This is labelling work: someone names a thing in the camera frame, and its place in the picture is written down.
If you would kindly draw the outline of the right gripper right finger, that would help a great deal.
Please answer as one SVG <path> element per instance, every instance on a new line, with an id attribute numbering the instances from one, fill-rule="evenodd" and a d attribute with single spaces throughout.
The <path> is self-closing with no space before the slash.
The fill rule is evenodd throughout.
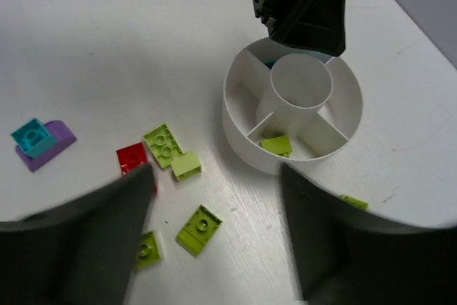
<path id="1" fill-rule="evenodd" d="M 292 166 L 279 172 L 301 298 L 309 304 L 454 304 L 456 228 L 359 209 Z"/>

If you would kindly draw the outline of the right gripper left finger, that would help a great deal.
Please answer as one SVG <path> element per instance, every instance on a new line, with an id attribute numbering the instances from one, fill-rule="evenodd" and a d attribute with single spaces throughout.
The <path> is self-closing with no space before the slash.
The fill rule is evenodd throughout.
<path id="1" fill-rule="evenodd" d="M 145 163 L 79 198 L 1 223 L 2 304 L 122 304 L 154 199 Z"/>

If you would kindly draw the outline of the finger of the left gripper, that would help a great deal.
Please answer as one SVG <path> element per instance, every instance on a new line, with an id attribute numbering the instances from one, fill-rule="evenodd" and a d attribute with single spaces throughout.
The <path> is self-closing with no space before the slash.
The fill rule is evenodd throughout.
<path id="1" fill-rule="evenodd" d="M 271 40 L 330 56 L 346 49 L 345 5 L 346 0 L 253 0 Z"/>

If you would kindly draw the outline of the green small lego brick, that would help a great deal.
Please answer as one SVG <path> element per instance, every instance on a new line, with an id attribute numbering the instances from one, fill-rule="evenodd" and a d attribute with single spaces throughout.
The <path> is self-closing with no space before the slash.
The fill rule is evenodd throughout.
<path id="1" fill-rule="evenodd" d="M 136 257 L 136 269 L 142 269 L 162 260 L 161 245 L 156 231 L 143 234 Z"/>

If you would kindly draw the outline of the white round divided container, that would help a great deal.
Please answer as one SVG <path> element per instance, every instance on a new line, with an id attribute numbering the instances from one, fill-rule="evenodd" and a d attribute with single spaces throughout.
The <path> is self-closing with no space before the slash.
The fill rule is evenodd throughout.
<path id="1" fill-rule="evenodd" d="M 264 65 L 268 60 L 276 60 L 272 69 Z M 362 115 L 360 84 L 342 58 L 268 38 L 238 52 L 224 80 L 228 143 L 240 159 L 266 174 L 277 175 L 288 163 L 309 175 L 348 145 Z M 277 136 L 290 139 L 289 157 L 261 147 L 261 140 Z"/>

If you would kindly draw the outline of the lime lego slope brick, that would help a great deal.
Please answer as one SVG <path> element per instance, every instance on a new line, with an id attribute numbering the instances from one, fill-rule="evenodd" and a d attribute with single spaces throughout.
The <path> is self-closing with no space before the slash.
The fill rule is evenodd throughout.
<path id="1" fill-rule="evenodd" d="M 204 205 L 199 205 L 177 234 L 176 242 L 197 257 L 222 223 L 223 221 Z"/>

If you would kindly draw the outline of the lime lego brick small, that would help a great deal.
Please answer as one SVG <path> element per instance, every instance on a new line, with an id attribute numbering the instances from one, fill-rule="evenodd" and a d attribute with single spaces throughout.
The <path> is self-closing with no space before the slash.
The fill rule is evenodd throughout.
<path id="1" fill-rule="evenodd" d="M 260 141 L 260 145 L 272 154 L 289 157 L 293 151 L 290 139 L 287 136 L 277 136 Z"/>

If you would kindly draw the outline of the lime lego plate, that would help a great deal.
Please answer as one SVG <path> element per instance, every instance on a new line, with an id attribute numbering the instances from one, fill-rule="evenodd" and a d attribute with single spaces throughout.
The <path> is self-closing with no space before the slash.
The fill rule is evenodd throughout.
<path id="1" fill-rule="evenodd" d="M 143 135 L 144 142 L 161 169 L 166 169 L 171 162 L 182 156 L 183 150 L 166 124 Z"/>

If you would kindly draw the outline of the pale green lego brick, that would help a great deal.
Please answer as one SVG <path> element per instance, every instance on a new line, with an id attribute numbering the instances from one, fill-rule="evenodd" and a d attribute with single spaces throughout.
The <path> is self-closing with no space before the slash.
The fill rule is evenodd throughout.
<path id="1" fill-rule="evenodd" d="M 195 151 L 187 151 L 171 162 L 172 172 L 177 181 L 183 181 L 190 176 L 201 173 L 201 162 Z"/>

